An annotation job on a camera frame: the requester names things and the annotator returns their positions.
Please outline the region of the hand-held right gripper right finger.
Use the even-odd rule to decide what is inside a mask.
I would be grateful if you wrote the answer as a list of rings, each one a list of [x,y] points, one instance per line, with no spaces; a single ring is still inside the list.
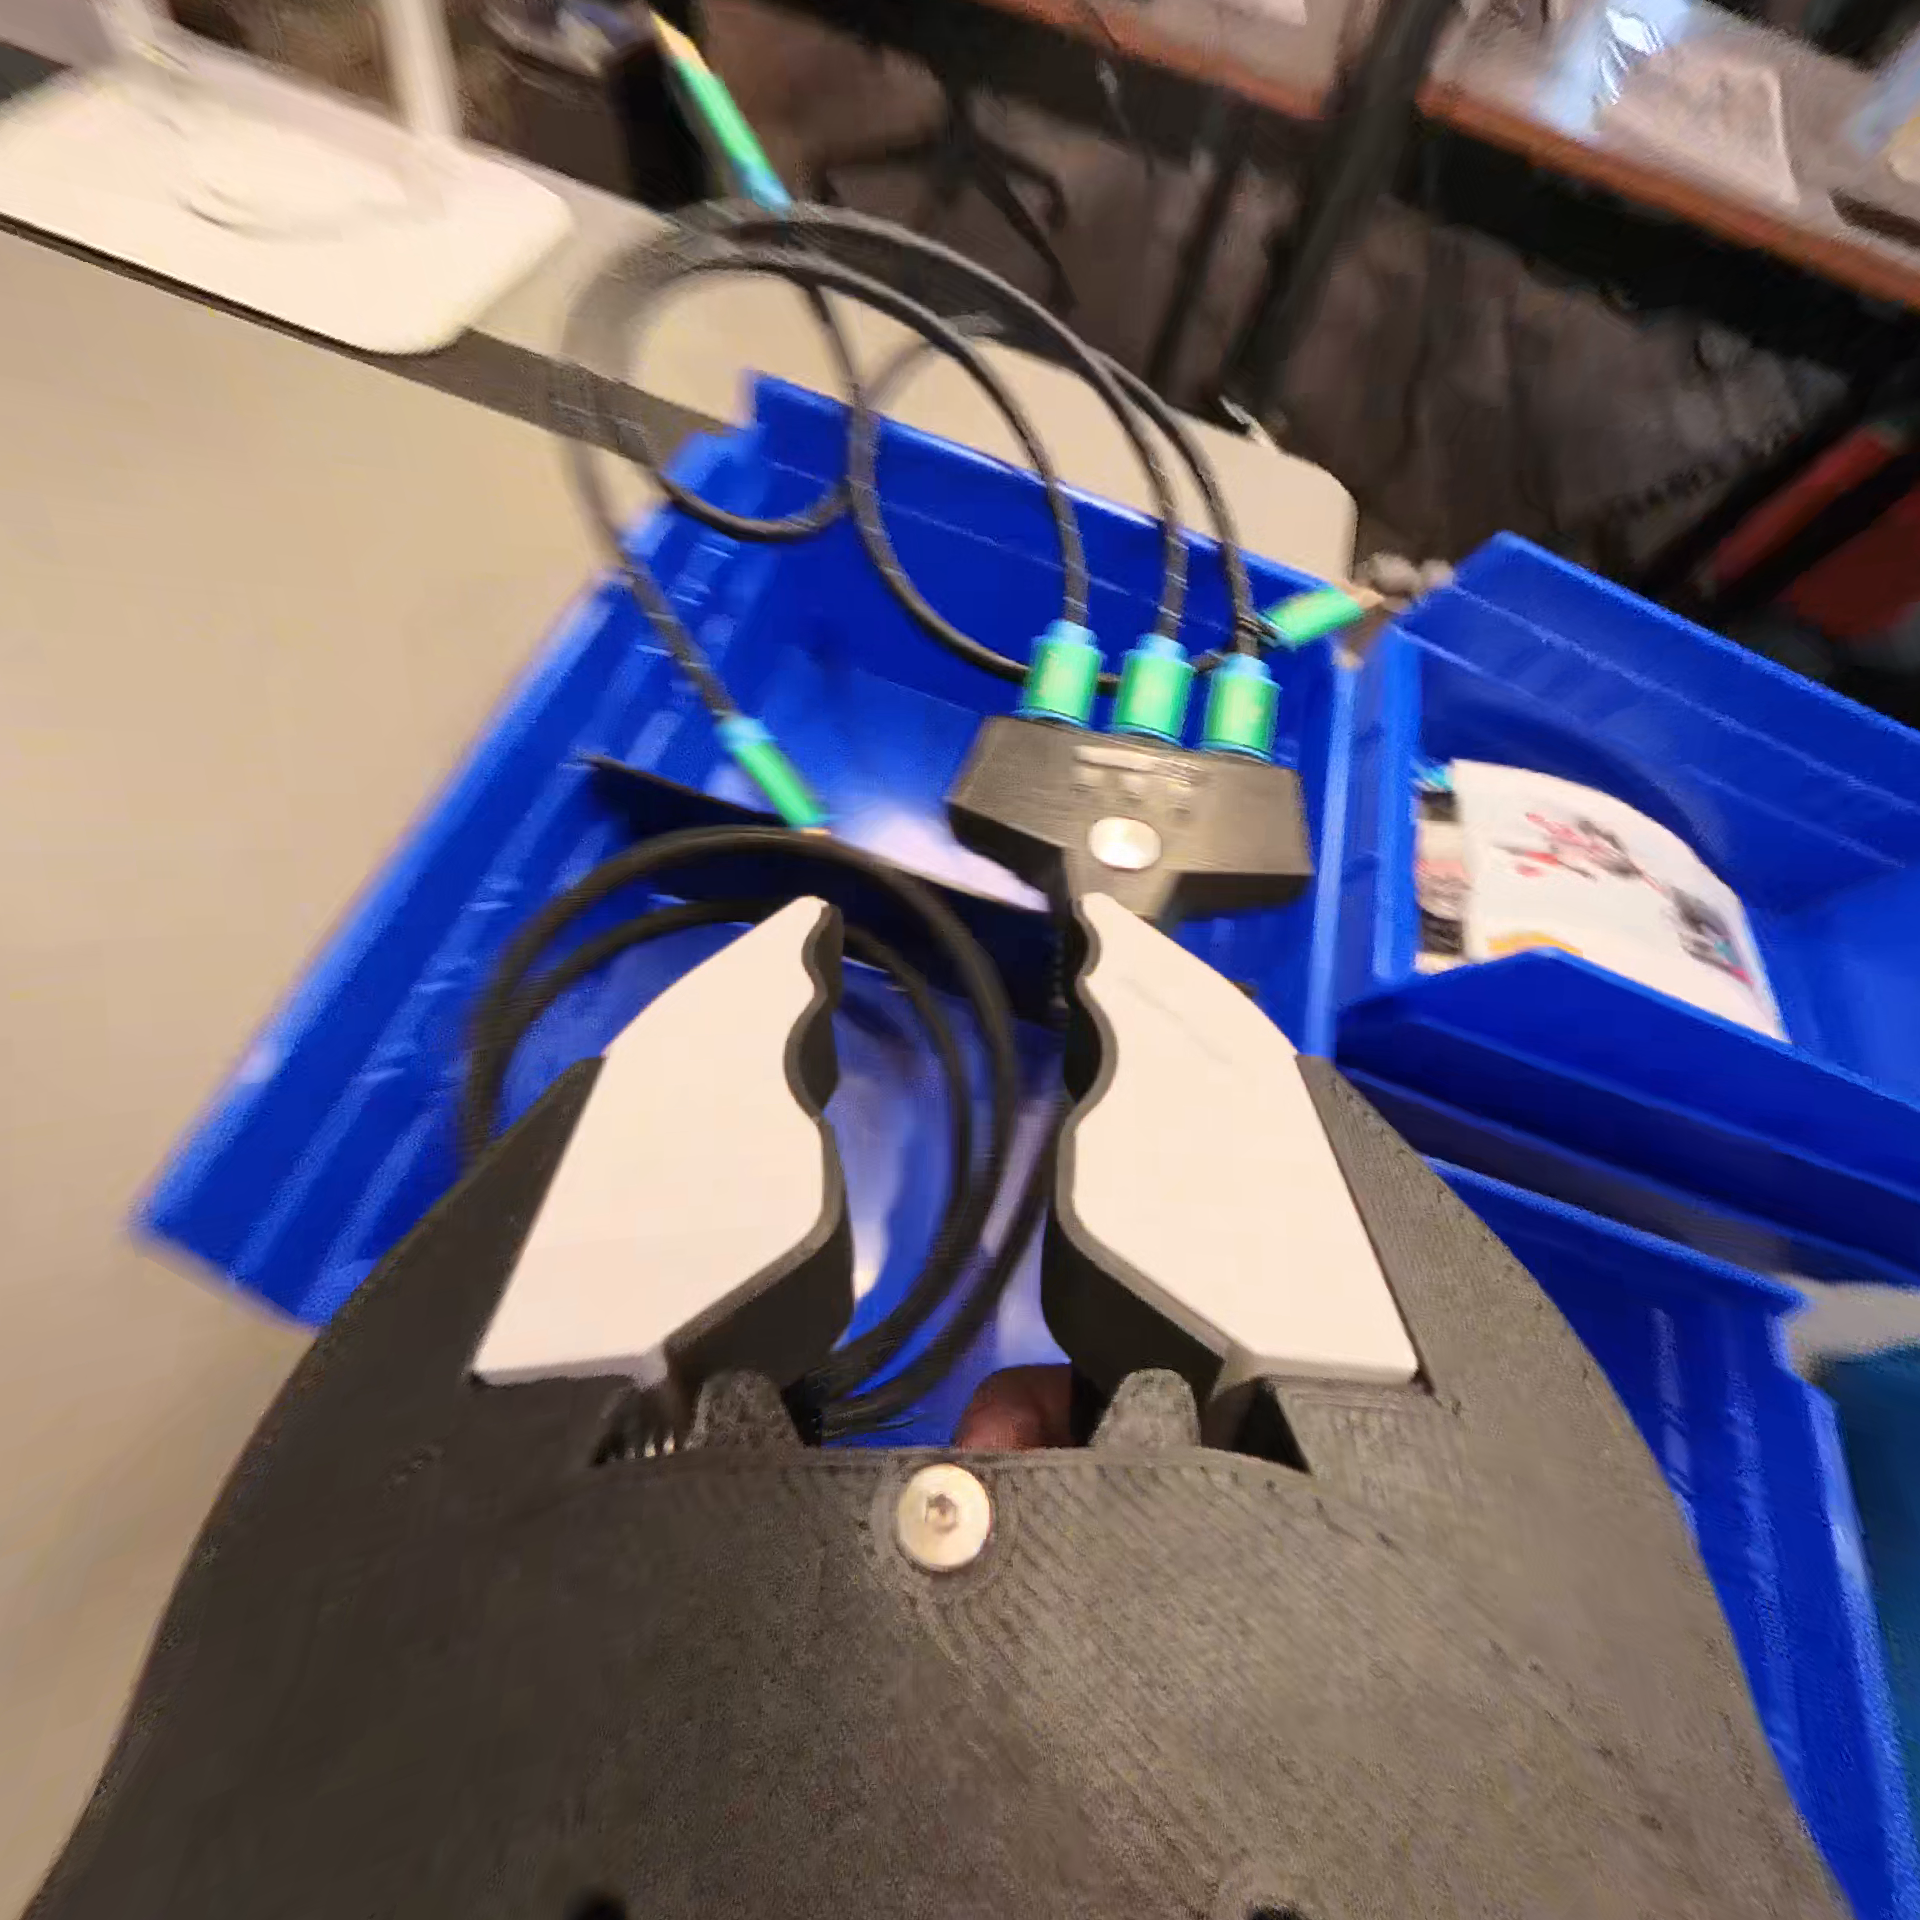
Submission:
[[[1102,1396],[1182,1378],[1206,1420],[1262,1380],[1408,1387],[1420,1359],[1304,1057],[1258,1000],[1113,896],[1072,923],[1071,1106],[1048,1330]]]

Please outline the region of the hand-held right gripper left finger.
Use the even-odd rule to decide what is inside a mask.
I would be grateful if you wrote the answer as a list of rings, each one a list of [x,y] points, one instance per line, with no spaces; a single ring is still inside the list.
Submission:
[[[828,1104],[844,919],[803,896],[602,1053],[474,1353],[489,1385],[626,1378],[692,1399],[833,1356],[858,1303]]]

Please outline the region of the blue plastic bin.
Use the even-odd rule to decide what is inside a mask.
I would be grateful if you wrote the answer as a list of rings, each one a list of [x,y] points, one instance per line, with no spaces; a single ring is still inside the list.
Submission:
[[[1655,1453],[1769,1749],[1860,1919],[1919,1915],[1916,1817],[1831,1401],[1790,1362],[1779,1281],[1444,1160]]]
[[[1916,733],[1512,536],[1346,683],[1312,1010],[1406,1141],[1756,1268],[1916,1284]],[[1416,788],[1464,759],[1676,833],[1783,1040],[1566,952],[1420,971]]]
[[[696,436],[667,473],[748,516],[785,516],[847,465],[840,400],[758,375],[743,426]],[[1015,652],[1060,609],[1041,482],[910,426],[880,434],[880,506],[898,557],[962,632]],[[1075,514],[1095,636],[1137,640],[1162,595],[1162,529],[1089,491]],[[726,681],[799,763],[833,828],[937,877],[1004,969],[1028,1113],[1044,1106],[1044,907],[994,898],[945,794],[1015,691],[951,660],[898,609],[838,522],[801,545],[739,545],[673,511],[630,532]],[[1300,1052],[1330,1052],[1337,863],[1354,762],[1354,675],[1322,642],[1274,663],[1278,759],[1304,786],[1319,880],[1260,916],[1198,922],[1184,943],[1260,994]],[[611,852],[754,802],[618,583],[591,588],[497,712],[457,775],[372,877],[346,925],[247,1047],[138,1210],[138,1227],[296,1322],[322,1325],[457,1178],[457,1100],[474,1004],[503,944]],[[707,929],[648,947],[574,989],[516,1049],[503,1121],[596,1052]],[[898,1113],[902,1233],[929,1227],[942,1171],[937,1092],[908,1092],[883,1052],[848,1058],[854,1115]]]

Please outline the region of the dark grey usb hub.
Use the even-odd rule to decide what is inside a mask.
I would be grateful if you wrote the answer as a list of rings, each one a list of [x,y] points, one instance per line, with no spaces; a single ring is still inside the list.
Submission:
[[[1315,876],[1292,769],[1018,715],[976,733],[947,819],[1052,906],[1108,896],[1163,930],[1287,906]]]

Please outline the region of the white printed card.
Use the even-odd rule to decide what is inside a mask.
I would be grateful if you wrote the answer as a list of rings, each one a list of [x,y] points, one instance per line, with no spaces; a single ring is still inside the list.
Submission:
[[[1479,759],[1430,763],[1410,815],[1420,973],[1563,954],[1787,1039],[1743,898],[1651,817],[1599,788]]]

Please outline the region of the black tape strip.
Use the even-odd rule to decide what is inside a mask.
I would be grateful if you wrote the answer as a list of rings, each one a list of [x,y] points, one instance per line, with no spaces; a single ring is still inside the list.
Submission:
[[[426,354],[361,353],[327,340],[315,332],[307,332],[281,321],[263,319],[240,304],[194,293],[186,289],[183,282],[164,280],[154,273],[131,267],[128,264],[110,258],[108,253],[102,253],[91,247],[67,243],[57,236],[51,236],[48,232],[8,218],[2,221],[2,234],[16,239],[23,245],[35,245],[40,250],[83,260],[91,269],[108,273],[132,283],[151,287],[154,291],[164,293],[172,299],[194,304],[236,325],[249,325],[251,329],[276,333],[287,340],[300,343],[302,347],[327,353],[359,369],[370,369],[390,377],[401,377],[433,394],[444,394],[455,400],[478,404],[497,417],[515,419],[520,423],[543,429],[559,429],[553,428],[547,415],[547,402],[551,400],[551,375],[555,363],[550,359],[550,354],[536,353],[534,347],[515,346],[502,340],[498,337],[468,329],[454,346]],[[648,426],[648,433],[654,436],[656,450],[667,456],[667,461],[673,461],[673,458],[680,456],[684,444],[698,436],[726,434],[734,429],[734,423],[730,420],[708,417],[700,409],[686,407],[676,400],[648,392],[626,389],[626,399],[612,404],[619,415]]]

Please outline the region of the white lamp base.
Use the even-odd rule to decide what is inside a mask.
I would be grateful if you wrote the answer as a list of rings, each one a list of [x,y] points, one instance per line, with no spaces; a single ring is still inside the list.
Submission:
[[[446,4],[76,4],[4,106],[4,225],[358,353],[440,353],[571,205],[474,145]]]

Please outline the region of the wooden workbench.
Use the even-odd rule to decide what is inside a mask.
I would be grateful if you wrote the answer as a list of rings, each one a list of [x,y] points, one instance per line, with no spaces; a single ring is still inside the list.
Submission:
[[[1330,116],[1337,80],[1359,60],[1345,4],[1306,4],[1300,19],[1266,4],[1011,2],[988,12],[1306,125]],[[1655,57],[1697,47],[1777,73],[1799,186],[1799,201],[1785,205],[1712,160],[1682,156],[1678,136],[1662,147],[1619,125],[1602,48],[1608,12],[1571,4],[1568,19],[1547,31],[1451,31],[1420,89],[1423,116],[1635,210],[1916,316],[1916,250],[1857,228],[1834,208],[1834,189],[1863,171],[1841,133],[1865,91],[1863,73],[1721,8],[1617,8],[1646,24]]]

